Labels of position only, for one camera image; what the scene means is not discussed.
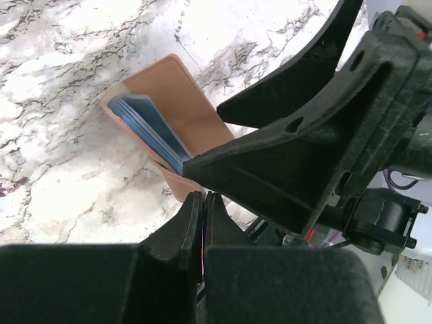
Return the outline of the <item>brown leather card holder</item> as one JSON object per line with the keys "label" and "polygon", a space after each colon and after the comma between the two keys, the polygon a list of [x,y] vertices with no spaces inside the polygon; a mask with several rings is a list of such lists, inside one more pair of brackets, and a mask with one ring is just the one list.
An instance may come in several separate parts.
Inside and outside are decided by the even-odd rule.
{"label": "brown leather card holder", "polygon": [[204,191],[182,175],[184,162],[234,139],[175,54],[115,84],[101,107],[140,144],[178,201]]}

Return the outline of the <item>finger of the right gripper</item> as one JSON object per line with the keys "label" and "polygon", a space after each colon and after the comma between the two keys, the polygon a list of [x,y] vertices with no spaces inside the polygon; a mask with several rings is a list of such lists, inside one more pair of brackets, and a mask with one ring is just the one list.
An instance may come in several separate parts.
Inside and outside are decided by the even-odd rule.
{"label": "finger of the right gripper", "polygon": [[338,1],[326,23],[293,58],[217,106],[229,124],[262,128],[310,101],[333,77],[361,0]]}
{"label": "finger of the right gripper", "polygon": [[338,74],[288,117],[203,153],[183,174],[303,238],[338,206]]}

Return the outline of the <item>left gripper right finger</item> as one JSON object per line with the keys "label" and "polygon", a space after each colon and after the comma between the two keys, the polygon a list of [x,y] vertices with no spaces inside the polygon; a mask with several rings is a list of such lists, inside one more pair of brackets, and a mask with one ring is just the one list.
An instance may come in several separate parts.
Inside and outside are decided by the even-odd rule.
{"label": "left gripper right finger", "polygon": [[382,323],[362,261],[344,249],[256,245],[227,214],[205,202],[208,323]]}

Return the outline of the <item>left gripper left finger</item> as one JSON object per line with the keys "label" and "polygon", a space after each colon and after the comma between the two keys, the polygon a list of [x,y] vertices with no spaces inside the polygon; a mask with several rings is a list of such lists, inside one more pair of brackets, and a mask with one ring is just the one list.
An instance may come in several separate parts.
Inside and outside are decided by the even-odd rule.
{"label": "left gripper left finger", "polygon": [[195,323],[204,198],[135,244],[1,248],[2,323]]}

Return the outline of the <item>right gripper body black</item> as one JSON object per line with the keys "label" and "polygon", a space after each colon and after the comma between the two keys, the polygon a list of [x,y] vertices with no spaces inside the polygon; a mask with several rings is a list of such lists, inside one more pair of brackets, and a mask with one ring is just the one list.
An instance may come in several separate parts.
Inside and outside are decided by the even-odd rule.
{"label": "right gripper body black", "polygon": [[343,234],[369,253],[414,248],[410,233],[428,208],[385,188],[376,172],[431,179],[431,20],[426,4],[404,2],[375,20],[338,74],[338,206]]}

